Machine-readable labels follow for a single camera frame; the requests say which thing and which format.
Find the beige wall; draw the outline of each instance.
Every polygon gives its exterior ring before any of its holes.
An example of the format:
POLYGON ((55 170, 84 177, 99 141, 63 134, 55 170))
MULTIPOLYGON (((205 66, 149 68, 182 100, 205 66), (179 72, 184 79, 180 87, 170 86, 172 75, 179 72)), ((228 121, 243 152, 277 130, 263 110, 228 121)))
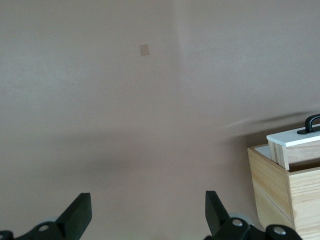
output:
POLYGON ((206 190, 257 224, 247 145, 319 113, 319 13, 318 0, 0 1, 0 229, 21 235, 81 192, 87 240, 203 239, 206 190))

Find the wood panel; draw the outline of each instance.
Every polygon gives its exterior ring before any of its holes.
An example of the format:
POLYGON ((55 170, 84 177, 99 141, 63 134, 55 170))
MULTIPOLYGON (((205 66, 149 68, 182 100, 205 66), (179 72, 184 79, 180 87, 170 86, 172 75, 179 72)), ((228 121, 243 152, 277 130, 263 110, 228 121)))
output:
POLYGON ((285 147, 272 141, 268 141, 271 151, 271 159, 286 170, 296 163, 310 162, 320 159, 320 140, 299 145, 285 147))
POLYGON ((289 172, 253 148, 248 149, 252 182, 284 216, 292 220, 288 191, 289 172))
POLYGON ((295 230, 304 240, 320 239, 320 167, 289 175, 295 230))
POLYGON ((253 189, 258 219, 264 228, 271 224, 281 224, 293 228, 292 220, 287 218, 256 184, 253 184, 253 189))

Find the white lid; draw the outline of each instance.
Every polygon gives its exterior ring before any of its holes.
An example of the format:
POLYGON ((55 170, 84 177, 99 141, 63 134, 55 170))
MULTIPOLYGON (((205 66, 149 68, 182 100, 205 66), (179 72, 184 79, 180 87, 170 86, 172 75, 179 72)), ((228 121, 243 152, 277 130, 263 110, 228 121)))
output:
POLYGON ((280 144, 285 147, 295 146, 298 144, 305 144, 320 140, 320 131, 309 133, 309 134, 298 134, 298 130, 303 130, 305 127, 278 132, 275 134, 267 135, 266 139, 274 142, 276 144, 280 144))

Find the black handle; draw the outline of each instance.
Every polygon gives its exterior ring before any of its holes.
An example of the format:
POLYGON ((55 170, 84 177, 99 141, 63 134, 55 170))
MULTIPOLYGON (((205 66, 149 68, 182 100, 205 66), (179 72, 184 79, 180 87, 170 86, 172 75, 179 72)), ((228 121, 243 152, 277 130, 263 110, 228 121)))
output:
POLYGON ((305 120, 305 129, 297 131, 298 134, 311 134, 320 131, 320 126, 312 127, 312 122, 316 119, 320 119, 320 114, 309 116, 305 120))

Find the wooden crate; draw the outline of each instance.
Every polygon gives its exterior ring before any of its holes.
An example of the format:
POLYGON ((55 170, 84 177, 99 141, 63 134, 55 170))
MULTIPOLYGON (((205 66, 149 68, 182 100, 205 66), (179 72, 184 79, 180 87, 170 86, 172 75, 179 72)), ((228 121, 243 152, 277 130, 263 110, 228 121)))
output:
POLYGON ((320 240, 320 167, 285 170, 268 145, 248 149, 258 219, 289 226, 304 240, 320 240))

